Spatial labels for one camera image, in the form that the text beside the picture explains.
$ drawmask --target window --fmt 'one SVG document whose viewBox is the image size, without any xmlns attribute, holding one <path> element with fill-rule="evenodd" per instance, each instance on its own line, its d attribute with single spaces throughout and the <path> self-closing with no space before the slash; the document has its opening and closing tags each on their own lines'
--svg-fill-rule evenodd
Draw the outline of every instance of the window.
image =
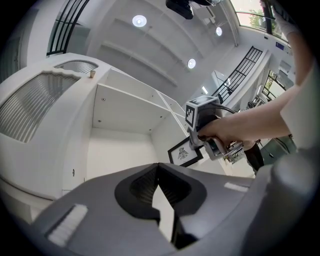
<svg viewBox="0 0 320 256">
<path fill-rule="evenodd" d="M 270 70 L 262 90 L 269 101 L 274 100 L 286 91 L 285 87 L 277 80 L 277 76 L 275 72 Z"/>
<path fill-rule="evenodd" d="M 250 27 L 267 32 L 277 38 L 288 42 L 280 27 L 275 22 L 271 4 L 265 3 L 262 7 L 260 0 L 231 0 L 234 11 L 238 17 L 240 26 Z"/>
</svg>

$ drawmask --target railing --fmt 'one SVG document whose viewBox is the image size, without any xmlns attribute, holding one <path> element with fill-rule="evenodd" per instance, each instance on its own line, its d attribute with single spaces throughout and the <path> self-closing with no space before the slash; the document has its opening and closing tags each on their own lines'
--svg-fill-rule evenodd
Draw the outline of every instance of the railing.
<svg viewBox="0 0 320 256">
<path fill-rule="evenodd" d="M 60 53 L 65 54 L 67 52 L 72 32 L 89 1 L 67 0 L 60 17 L 57 18 L 57 24 L 51 37 L 50 49 L 46 53 L 47 56 Z"/>
<path fill-rule="evenodd" d="M 219 86 L 219 88 L 212 94 L 212 96 L 218 97 L 221 104 L 225 102 L 226 99 L 229 98 L 229 96 L 238 88 L 241 82 L 249 74 L 260 58 L 261 54 L 261 50 L 258 50 L 252 46 L 239 65 L 223 82 L 223 84 Z"/>
</svg>

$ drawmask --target recessed light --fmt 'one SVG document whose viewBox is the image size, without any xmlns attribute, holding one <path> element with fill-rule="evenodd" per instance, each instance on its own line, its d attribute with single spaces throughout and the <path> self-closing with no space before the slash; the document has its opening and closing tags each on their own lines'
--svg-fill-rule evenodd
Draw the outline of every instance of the recessed light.
<svg viewBox="0 0 320 256">
<path fill-rule="evenodd" d="M 193 69 L 196 66 L 196 61 L 194 58 L 188 60 L 188 68 Z"/>
<path fill-rule="evenodd" d="M 202 86 L 202 90 L 204 91 L 205 94 L 208 94 L 206 87 Z"/>
<path fill-rule="evenodd" d="M 137 15 L 137 16 L 134 16 L 133 19 L 132 19 L 132 23 L 133 25 L 135 25 L 136 27 L 143 27 L 144 25 L 147 24 L 147 19 L 145 16 L 142 16 L 142 15 Z"/>
<path fill-rule="evenodd" d="M 222 35 L 222 29 L 221 29 L 221 27 L 217 27 L 216 29 L 215 29 L 215 33 L 220 37 L 221 35 Z"/>
</svg>

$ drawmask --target framed picture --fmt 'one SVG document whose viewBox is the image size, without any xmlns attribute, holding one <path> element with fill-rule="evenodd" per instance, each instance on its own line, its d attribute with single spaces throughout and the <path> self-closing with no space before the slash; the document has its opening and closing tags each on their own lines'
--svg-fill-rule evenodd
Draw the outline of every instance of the framed picture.
<svg viewBox="0 0 320 256">
<path fill-rule="evenodd" d="M 183 167 L 188 167 L 204 158 L 199 149 L 191 150 L 189 137 L 169 149 L 168 154 L 171 164 Z"/>
</svg>

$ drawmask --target gray plastic surface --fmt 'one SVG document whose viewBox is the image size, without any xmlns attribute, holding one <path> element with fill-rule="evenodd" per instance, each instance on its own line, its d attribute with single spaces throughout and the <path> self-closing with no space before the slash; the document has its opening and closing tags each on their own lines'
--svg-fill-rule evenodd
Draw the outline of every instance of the gray plastic surface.
<svg viewBox="0 0 320 256">
<path fill-rule="evenodd" d="M 150 165 L 85 182 L 49 206 L 33 226 L 46 234 L 78 203 L 87 205 L 89 211 L 71 237 L 67 250 L 61 249 L 63 253 L 260 255 L 288 234 L 313 199 L 320 178 L 318 152 L 319 149 L 313 149 L 287 155 L 274 166 L 260 168 L 253 181 L 164 164 L 197 179 L 207 189 L 207 198 L 198 211 L 180 218 L 184 231 L 200 239 L 180 250 L 165 240 L 155 221 L 132 217 L 115 200 L 118 182 Z M 223 187 L 226 182 L 249 189 L 245 193 L 233 191 Z"/>
<path fill-rule="evenodd" d="M 245 192 L 224 187 L 227 182 L 249 188 L 253 178 L 233 177 L 212 174 L 165 164 L 176 171 L 200 181 L 206 188 L 207 197 L 199 210 L 188 216 L 180 217 L 184 231 L 200 239 L 220 224 L 240 203 Z"/>
<path fill-rule="evenodd" d="M 115 198 L 115 187 L 124 178 L 150 166 L 143 165 L 93 178 L 51 204 L 33 223 L 42 234 L 74 205 L 88 212 L 66 248 L 84 256 L 157 256 L 176 249 L 161 234 L 155 220 L 139 219 L 124 211 Z"/>
</svg>

